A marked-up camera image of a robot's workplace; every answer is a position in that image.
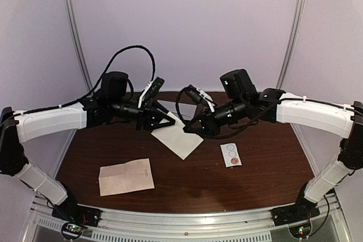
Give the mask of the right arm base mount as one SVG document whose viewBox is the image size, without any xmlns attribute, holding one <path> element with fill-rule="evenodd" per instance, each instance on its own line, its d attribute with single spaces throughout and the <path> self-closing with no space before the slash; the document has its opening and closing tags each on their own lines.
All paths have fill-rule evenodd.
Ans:
<svg viewBox="0 0 363 242">
<path fill-rule="evenodd" d="M 319 216 L 320 211 L 314 207 L 309 210 L 295 205 L 277 207 L 271 210 L 272 219 L 275 226 L 282 226 L 297 222 L 308 221 L 312 217 Z"/>
</svg>

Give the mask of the beige ornate letter sheet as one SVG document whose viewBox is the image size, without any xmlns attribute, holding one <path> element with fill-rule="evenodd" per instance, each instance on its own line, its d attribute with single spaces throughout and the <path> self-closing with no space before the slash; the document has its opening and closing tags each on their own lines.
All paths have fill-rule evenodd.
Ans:
<svg viewBox="0 0 363 242">
<path fill-rule="evenodd" d="M 179 158 L 185 160 L 204 140 L 199 135 L 185 133 L 184 124 L 172 112 L 168 112 L 167 115 L 175 124 L 153 130 L 151 134 Z"/>
</svg>

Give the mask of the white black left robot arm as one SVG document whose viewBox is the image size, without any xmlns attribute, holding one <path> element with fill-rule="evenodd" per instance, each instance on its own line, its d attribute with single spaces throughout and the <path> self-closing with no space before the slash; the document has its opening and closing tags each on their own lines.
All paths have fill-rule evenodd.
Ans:
<svg viewBox="0 0 363 242">
<path fill-rule="evenodd" d="M 131 87 L 128 75 L 112 71 L 101 77 L 101 86 L 93 94 L 68 106 L 17 111 L 6 107 L 1 113 L 1 174 L 18 178 L 43 195 L 60 216 L 77 221 L 81 207 L 71 191 L 35 166 L 24 153 L 23 143 L 66 130 L 94 128 L 111 124 L 117 117 L 122 122 L 136 122 L 137 130 L 154 130 L 175 125 L 168 110 L 155 100 L 164 84 L 160 77 L 151 80 L 137 101 L 125 99 Z"/>
</svg>

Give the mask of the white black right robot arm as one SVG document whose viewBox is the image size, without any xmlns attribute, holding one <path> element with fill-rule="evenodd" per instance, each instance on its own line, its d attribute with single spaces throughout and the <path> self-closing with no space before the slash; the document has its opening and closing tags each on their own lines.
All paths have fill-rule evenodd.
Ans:
<svg viewBox="0 0 363 242">
<path fill-rule="evenodd" d="M 217 105 L 200 88 L 182 89 L 204 109 L 184 124 L 184 132 L 207 139 L 227 139 L 240 134 L 260 120 L 303 125 L 341 137 L 340 152 L 320 173 L 304 184 L 294 204 L 272 210 L 275 225 L 308 220 L 320 214 L 318 202 L 347 176 L 362 169 L 362 103 L 334 104 L 297 96 L 281 89 L 256 90 L 245 69 L 220 77 L 229 101 Z"/>
</svg>

